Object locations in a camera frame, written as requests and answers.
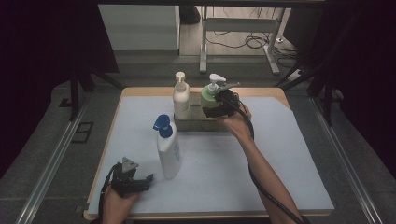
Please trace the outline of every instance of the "soap dispenser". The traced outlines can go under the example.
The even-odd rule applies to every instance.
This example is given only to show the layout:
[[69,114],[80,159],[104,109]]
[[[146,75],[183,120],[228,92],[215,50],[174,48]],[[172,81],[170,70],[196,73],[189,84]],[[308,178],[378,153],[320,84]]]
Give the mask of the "soap dispenser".
[[219,92],[218,81],[226,81],[224,77],[217,74],[210,74],[210,84],[201,90],[201,107],[213,108],[219,105],[215,100],[215,95]]
[[185,79],[186,75],[183,72],[176,73],[177,83],[173,94],[175,119],[191,119],[190,86]]
[[159,131],[157,149],[163,175],[167,179],[172,179],[177,175],[181,166],[176,125],[170,121],[169,116],[160,115],[155,121],[153,129]]

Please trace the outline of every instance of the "forearm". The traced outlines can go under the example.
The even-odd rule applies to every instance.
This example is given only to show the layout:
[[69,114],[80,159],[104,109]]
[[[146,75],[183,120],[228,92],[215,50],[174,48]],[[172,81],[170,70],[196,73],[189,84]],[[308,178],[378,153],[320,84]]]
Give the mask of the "forearm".
[[[237,136],[239,143],[244,149],[250,169],[259,184],[278,201],[284,204],[289,210],[301,219],[294,200],[288,190],[277,176],[268,161],[257,148],[254,140],[250,136]],[[294,223],[282,210],[261,195],[262,202],[271,218],[272,223]]]

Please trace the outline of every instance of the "gray carpet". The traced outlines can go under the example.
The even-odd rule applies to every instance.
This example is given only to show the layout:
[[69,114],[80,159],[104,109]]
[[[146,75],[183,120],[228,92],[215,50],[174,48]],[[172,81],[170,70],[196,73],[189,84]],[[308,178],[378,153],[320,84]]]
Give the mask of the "gray carpet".
[[[198,63],[135,63],[120,64],[120,74],[111,75],[126,86],[173,86],[174,74],[184,71],[191,86],[208,83],[207,75],[198,72]],[[208,74],[217,73],[229,82],[239,81],[245,87],[270,87],[280,77],[270,74],[264,63],[211,63]],[[120,99],[120,90],[93,77],[96,89],[81,122],[92,122],[86,143],[72,143],[67,149],[46,197],[38,209],[34,223],[88,223],[82,209],[88,199],[106,137]],[[333,149],[302,91],[307,83],[288,92],[291,109],[308,144],[323,183],[334,203],[328,217],[310,217],[312,223],[368,223],[361,206]],[[59,107],[69,97],[68,83],[54,89],[52,103],[21,155],[0,180],[0,223],[13,223],[18,217],[32,187],[42,172],[50,153],[56,147],[70,115],[70,108]],[[334,105],[334,129],[340,133],[348,155],[358,170],[384,223],[396,223],[394,201],[396,184],[386,168],[359,133]],[[182,221],[136,221],[136,223],[265,223],[262,218]]]

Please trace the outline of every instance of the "pump dispenser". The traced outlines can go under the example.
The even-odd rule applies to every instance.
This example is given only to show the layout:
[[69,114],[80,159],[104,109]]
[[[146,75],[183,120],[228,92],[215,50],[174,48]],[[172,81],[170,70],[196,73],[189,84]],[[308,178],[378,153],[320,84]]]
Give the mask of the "pump dispenser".
[[153,129],[159,131],[157,149],[163,175],[167,179],[172,179],[177,175],[181,166],[176,125],[170,121],[169,116],[160,115],[155,121]]
[[175,119],[190,119],[190,86],[185,82],[186,75],[183,72],[176,73],[176,86],[173,94]]
[[226,81],[224,77],[217,74],[210,74],[210,84],[201,90],[201,107],[213,108],[219,105],[215,100],[215,95],[219,92],[218,81]]

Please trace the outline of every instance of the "hand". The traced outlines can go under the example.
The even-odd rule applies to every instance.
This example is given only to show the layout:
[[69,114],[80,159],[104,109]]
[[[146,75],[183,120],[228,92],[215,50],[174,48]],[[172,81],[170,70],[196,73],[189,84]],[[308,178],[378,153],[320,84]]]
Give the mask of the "hand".
[[[250,111],[248,110],[248,107],[246,105],[240,105],[239,109],[245,112],[248,118],[251,119]],[[227,128],[227,130],[232,133],[238,140],[250,137],[250,130],[248,129],[248,125],[245,119],[238,112],[235,112],[235,114],[228,118],[219,117],[216,118],[216,120],[219,123],[222,123]]]
[[134,193],[129,198],[121,198],[109,185],[105,192],[103,224],[120,224],[128,217],[132,205],[134,205],[138,197],[139,193]]

